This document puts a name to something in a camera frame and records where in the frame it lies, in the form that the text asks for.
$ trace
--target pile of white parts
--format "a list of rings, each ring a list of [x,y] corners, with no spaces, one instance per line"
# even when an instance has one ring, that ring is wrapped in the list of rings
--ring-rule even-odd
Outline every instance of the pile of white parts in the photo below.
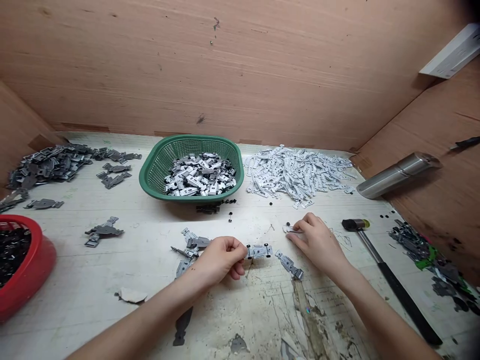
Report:
[[[328,156],[321,152],[295,150],[283,144],[261,150],[245,159],[246,175],[251,177],[248,193],[264,198],[279,198],[278,192],[287,193],[295,200],[293,207],[306,209],[317,191],[327,193],[342,189],[352,194],[355,189],[341,180],[356,179],[345,170],[352,162],[338,156]]]

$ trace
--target black plastic piece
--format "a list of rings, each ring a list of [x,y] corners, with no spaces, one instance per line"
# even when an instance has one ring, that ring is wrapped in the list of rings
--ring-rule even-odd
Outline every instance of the black plastic piece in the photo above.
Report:
[[[409,293],[405,290],[403,285],[397,279],[395,274],[390,270],[389,266],[385,262],[379,262],[378,267],[385,276],[386,281],[390,285],[391,289],[395,293],[396,297],[400,301],[405,311],[410,315],[413,323],[420,331],[425,341],[430,345],[440,346],[443,344],[442,339],[435,333],[430,324],[427,322],[422,312],[419,310],[415,302],[410,297]]]

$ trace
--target white work table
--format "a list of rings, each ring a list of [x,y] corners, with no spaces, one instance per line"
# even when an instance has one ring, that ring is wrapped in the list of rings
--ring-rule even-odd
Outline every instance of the white work table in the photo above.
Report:
[[[0,325],[1,358],[63,359],[136,309],[137,305],[119,301],[114,293],[126,287],[151,297],[172,282],[182,256],[171,251],[170,246],[185,247],[181,231],[186,227],[209,239],[230,235],[244,244],[268,243],[274,252],[281,250],[296,267],[303,269],[304,291],[318,307],[315,321],[322,331],[326,329],[336,357],[378,357],[347,297],[286,239],[282,226],[286,222],[293,225],[307,212],[302,208],[295,210],[289,196],[266,199],[247,193],[250,178],[245,176],[243,185],[232,197],[236,203],[221,205],[219,214],[197,213],[194,205],[156,200],[140,187],[140,169],[161,138],[105,133],[68,133],[67,137],[73,143],[112,147],[142,154],[143,158],[130,160],[126,165],[132,166],[132,177],[110,190],[96,177],[107,160],[93,161],[71,182],[49,183],[30,192],[32,200],[64,201],[61,208],[23,209],[28,204],[24,202],[8,212],[39,223],[43,234],[55,245],[57,263],[38,293],[7,323]],[[245,155],[262,148],[239,146]],[[342,151],[323,152],[348,157]],[[358,175],[353,168],[348,171]],[[359,176],[349,183],[355,187],[361,181]],[[399,214],[392,213],[394,209],[387,202],[368,200],[356,191],[353,195],[342,190],[318,192],[313,201],[308,211],[333,229],[348,260],[412,324],[358,235],[348,233],[341,225],[343,219],[352,218],[371,222],[366,231],[368,237],[442,338],[440,354],[466,358],[471,335],[479,329],[477,316],[471,311],[455,312],[451,298],[436,295],[432,273],[418,270],[402,247],[388,236],[387,231],[396,225],[394,220],[401,219]],[[233,212],[231,223],[229,212]],[[85,247],[88,236],[84,232],[112,216],[119,218],[115,227],[124,230],[124,234],[103,239],[96,248]],[[290,274],[275,256],[254,260],[253,264],[246,260],[244,267],[246,276],[241,280],[225,279],[194,305],[184,346],[172,346],[175,326],[171,326],[158,339],[151,358],[280,359],[282,338],[295,342],[301,350],[307,337],[295,309]],[[244,339],[249,352],[231,352],[231,341],[236,334]]]

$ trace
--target plywood board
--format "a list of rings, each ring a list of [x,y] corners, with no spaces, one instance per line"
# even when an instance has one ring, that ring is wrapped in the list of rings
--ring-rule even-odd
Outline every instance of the plywood board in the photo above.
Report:
[[[4,188],[9,172],[19,165],[22,157],[65,141],[2,81],[0,118],[0,199],[3,199],[9,193]]]
[[[59,131],[355,150],[467,22],[438,0],[4,0],[0,75]]]
[[[406,155],[432,154],[443,168],[385,196],[480,286],[480,146],[448,152],[480,135],[480,58],[423,92],[352,160],[369,178]]]

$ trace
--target green plastic piece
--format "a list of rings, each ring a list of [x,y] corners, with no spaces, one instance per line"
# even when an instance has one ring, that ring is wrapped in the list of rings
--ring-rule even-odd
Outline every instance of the green plastic piece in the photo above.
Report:
[[[432,266],[434,264],[435,259],[437,258],[438,250],[434,248],[432,245],[428,245],[428,258],[417,261],[415,263],[416,267],[419,268],[420,270],[423,270],[429,266]]]
[[[229,159],[236,170],[236,185],[229,191],[212,196],[170,196],[165,191],[165,177],[170,175],[172,161],[194,153],[217,153]],[[160,140],[140,170],[140,186],[152,198],[175,203],[206,204],[231,197],[244,181],[244,165],[239,147],[233,141],[220,136],[174,135]]]

